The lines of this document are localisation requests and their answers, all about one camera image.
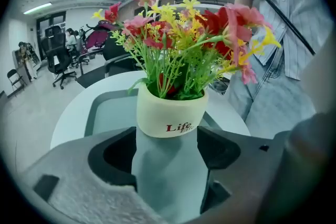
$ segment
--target white cloth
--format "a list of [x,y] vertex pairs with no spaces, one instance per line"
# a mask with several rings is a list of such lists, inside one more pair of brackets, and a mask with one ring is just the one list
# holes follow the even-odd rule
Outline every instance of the white cloth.
[[67,42],[65,43],[68,49],[72,49],[70,45],[74,45],[75,47],[77,46],[77,41],[74,35],[71,35]]
[[[324,44],[331,32],[333,21],[323,0],[272,0],[278,8],[305,37],[315,52]],[[260,0],[259,11],[265,20],[273,26],[278,41],[283,40],[285,51],[285,74],[290,78],[299,80],[300,72],[311,60],[312,55],[304,44],[287,29],[274,9],[265,1]],[[253,39],[262,40],[265,31],[259,29]],[[266,46],[264,55],[256,55],[262,65],[265,65],[275,46]]]
[[30,74],[30,77],[33,78],[37,78],[37,73],[36,70],[34,69],[31,60],[26,61],[26,67],[28,69],[28,72]]

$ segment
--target flower pot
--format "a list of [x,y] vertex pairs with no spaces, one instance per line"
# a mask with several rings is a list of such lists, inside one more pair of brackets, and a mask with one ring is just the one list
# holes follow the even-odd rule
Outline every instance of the flower pot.
[[142,83],[138,92],[137,117],[139,128],[148,136],[166,138],[194,130],[202,120],[208,94],[195,100],[166,100],[152,95]]

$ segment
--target ceiling light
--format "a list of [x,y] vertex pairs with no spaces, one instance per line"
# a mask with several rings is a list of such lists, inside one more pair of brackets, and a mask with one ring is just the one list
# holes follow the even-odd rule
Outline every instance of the ceiling light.
[[50,3],[50,2],[47,3],[47,4],[44,4],[44,5],[38,6],[38,7],[36,7],[36,8],[32,8],[32,9],[26,11],[26,12],[23,12],[23,14],[29,14],[29,13],[32,13],[32,12],[38,10],[38,9],[45,8],[45,7],[48,7],[48,6],[51,6],[51,3]]

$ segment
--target red flower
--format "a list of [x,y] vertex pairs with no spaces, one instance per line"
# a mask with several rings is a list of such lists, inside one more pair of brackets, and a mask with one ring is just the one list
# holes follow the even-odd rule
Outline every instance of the red flower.
[[[147,46],[154,47],[157,49],[162,50],[163,49],[163,43],[162,42],[156,42],[154,39],[148,37],[143,41]],[[170,38],[167,38],[166,40],[166,49],[172,48],[173,41]]]
[[118,19],[118,8],[121,2],[110,6],[109,10],[105,10],[105,19],[114,23]]
[[207,21],[203,20],[199,16],[196,19],[203,25],[206,31],[211,35],[219,35],[223,32],[224,28],[228,24],[228,17],[226,13],[226,7],[221,7],[217,14],[214,14],[208,10],[202,15]]
[[141,34],[141,28],[136,28],[132,25],[129,25],[129,26],[124,28],[122,33],[126,34],[126,35],[132,34],[133,36],[137,36],[137,35]]
[[166,22],[152,22],[152,26],[157,26],[160,25],[160,29],[158,30],[160,36],[163,36],[163,33],[165,32],[166,29]]
[[[160,73],[159,75],[159,82],[160,82],[160,86],[163,87],[163,73]],[[172,94],[176,91],[176,88],[174,87],[174,85],[171,86],[171,88],[169,89],[169,91],[167,92],[167,94]]]
[[[213,44],[212,43],[205,43],[203,44],[204,47],[207,47],[207,48],[212,48],[213,47]],[[227,47],[223,41],[219,41],[217,42],[216,46],[215,46],[215,49],[223,56],[226,55],[226,59],[227,60],[231,60],[231,56],[230,54],[227,54],[228,51],[230,50],[229,47]]]

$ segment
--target black office chair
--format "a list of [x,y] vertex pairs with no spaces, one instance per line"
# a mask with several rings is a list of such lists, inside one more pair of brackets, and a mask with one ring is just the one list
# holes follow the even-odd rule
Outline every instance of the black office chair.
[[[86,74],[83,72],[82,60],[89,55],[103,54],[106,60],[105,65]],[[79,57],[79,67],[81,76],[78,78],[78,83],[84,88],[115,74],[120,74],[129,71],[135,71],[135,61],[130,58],[130,54],[126,53],[124,48],[116,44],[114,38],[108,37],[102,49],[88,52]]]
[[[66,78],[77,80],[76,72],[65,73],[71,64],[71,55],[65,47],[65,34],[61,32],[59,26],[49,27],[45,33],[46,37],[41,41],[42,49],[47,55],[49,71],[57,75],[52,86],[56,87],[56,82],[61,81],[60,88],[63,90],[62,84]],[[59,61],[57,64],[54,62],[55,56]]]
[[[14,76],[15,74],[17,74],[17,78],[15,80],[11,80],[10,78],[12,76]],[[7,78],[11,82],[11,85],[12,85],[15,97],[16,97],[16,90],[18,90],[21,86],[23,86],[23,89],[25,90],[25,85],[27,86],[27,83],[24,81],[24,79],[22,78],[22,76],[16,71],[16,69],[12,69],[10,72],[8,72],[7,73]],[[17,87],[16,83],[18,83],[20,81],[22,81],[23,83],[20,85],[20,87]]]
[[[82,37],[80,37],[80,38],[77,38],[77,46],[76,46],[76,49],[77,49],[77,51],[78,51],[78,58],[79,58],[79,56],[80,56],[80,54],[81,54],[81,51],[82,51],[82,46],[83,46],[83,40],[82,40]],[[87,58],[87,59],[82,59],[82,63],[86,63],[86,65],[88,65],[89,64],[89,61],[90,61],[90,59],[89,58]]]

